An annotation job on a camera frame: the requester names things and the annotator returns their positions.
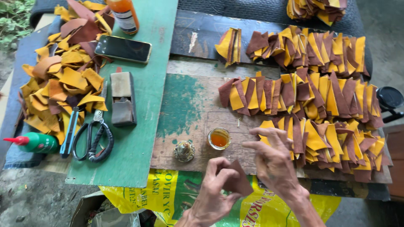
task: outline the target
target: bottle cap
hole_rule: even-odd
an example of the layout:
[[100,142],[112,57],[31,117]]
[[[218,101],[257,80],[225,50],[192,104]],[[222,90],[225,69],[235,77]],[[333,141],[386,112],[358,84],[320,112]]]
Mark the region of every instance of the bottle cap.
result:
[[28,137],[23,137],[23,136],[19,136],[16,138],[4,138],[4,141],[9,141],[9,142],[13,142],[19,146],[25,146],[28,144],[29,142],[29,138]]

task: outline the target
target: gold phone case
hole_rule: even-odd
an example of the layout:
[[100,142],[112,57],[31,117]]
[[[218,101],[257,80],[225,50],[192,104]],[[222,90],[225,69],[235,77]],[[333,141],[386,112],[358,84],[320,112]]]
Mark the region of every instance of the gold phone case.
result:
[[[118,36],[111,36],[111,37],[115,37],[115,38],[119,38],[119,39],[123,39],[123,40],[130,40],[130,39],[125,39],[125,38],[118,37]],[[138,63],[147,64],[147,63],[149,62],[150,55],[151,55],[151,53],[152,53],[152,44],[151,44],[151,43],[148,43],[148,42],[142,42],[142,43],[150,44],[149,54],[147,55],[147,60],[146,60],[146,61],[136,61],[136,60],[133,60],[133,59],[123,58],[123,57],[117,57],[117,56],[111,56],[111,55],[100,54],[100,53],[97,53],[97,52],[96,52],[97,49],[94,50],[94,53],[97,54],[97,55],[107,56],[107,57],[111,57],[111,58],[115,58],[115,59],[122,59],[122,60],[126,60],[126,61],[132,61],[132,62],[138,62]]]

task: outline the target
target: pile of leather scraps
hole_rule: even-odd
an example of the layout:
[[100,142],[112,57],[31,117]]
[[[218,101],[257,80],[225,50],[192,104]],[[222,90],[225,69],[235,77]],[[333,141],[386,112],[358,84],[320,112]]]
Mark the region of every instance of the pile of leather scraps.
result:
[[299,119],[316,123],[334,118],[355,118],[367,129],[383,127],[381,109],[374,85],[353,79],[308,74],[307,67],[296,73],[283,74],[278,80],[256,77],[233,78],[219,88],[222,106],[230,103],[233,110],[252,116],[262,111],[267,115],[294,113]]
[[308,28],[289,26],[268,34],[254,31],[246,53],[255,61],[273,56],[283,68],[309,67],[320,73],[333,70],[338,78],[369,76],[365,65],[365,37],[344,37],[334,32],[309,33]]
[[240,63],[241,53],[241,29],[230,28],[220,38],[219,44],[215,45],[216,51],[221,55],[219,61],[229,66]]
[[[82,106],[88,112],[107,111],[105,99],[98,96],[104,82],[98,72],[106,61],[103,64],[94,49],[97,37],[111,34],[114,25],[106,5],[67,2],[68,10],[55,7],[55,14],[66,21],[61,32],[49,36],[49,43],[35,50],[37,65],[22,66],[31,78],[19,93],[24,121],[42,133],[56,136],[59,144],[67,134],[73,107]],[[83,124],[84,116],[84,110],[79,112],[76,130]]]
[[347,0],[288,0],[286,13],[291,19],[306,20],[317,16],[331,26],[345,15]]
[[[355,181],[367,183],[372,170],[380,171],[389,165],[384,154],[385,138],[358,129],[359,122],[325,121],[317,124],[310,119],[299,119],[295,114],[264,121],[261,128],[279,128],[287,131],[293,140],[290,157],[296,160],[298,168],[307,163],[320,169],[339,169],[343,173],[354,174]],[[261,141],[269,144],[266,137]]]

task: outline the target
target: smartphone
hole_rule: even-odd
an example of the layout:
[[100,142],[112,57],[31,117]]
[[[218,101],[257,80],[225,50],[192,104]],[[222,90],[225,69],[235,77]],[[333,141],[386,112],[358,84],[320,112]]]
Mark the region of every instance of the smartphone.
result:
[[147,42],[101,35],[94,52],[97,55],[147,64],[152,45]]

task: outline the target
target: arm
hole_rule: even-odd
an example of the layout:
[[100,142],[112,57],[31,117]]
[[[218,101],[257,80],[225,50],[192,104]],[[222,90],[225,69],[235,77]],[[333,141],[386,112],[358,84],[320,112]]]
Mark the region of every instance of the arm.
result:
[[276,128],[254,128],[250,134],[265,136],[271,144],[268,146],[261,141],[243,143],[243,147],[256,150],[257,177],[285,201],[301,226],[324,227],[310,202],[309,192],[297,180],[289,154],[292,140],[287,138],[287,133]]
[[209,227],[230,213],[232,206],[241,198],[241,194],[231,193],[226,196],[221,193],[227,179],[240,177],[236,170],[225,169],[229,165],[230,162],[225,157],[209,160],[194,205],[183,213],[175,227]]

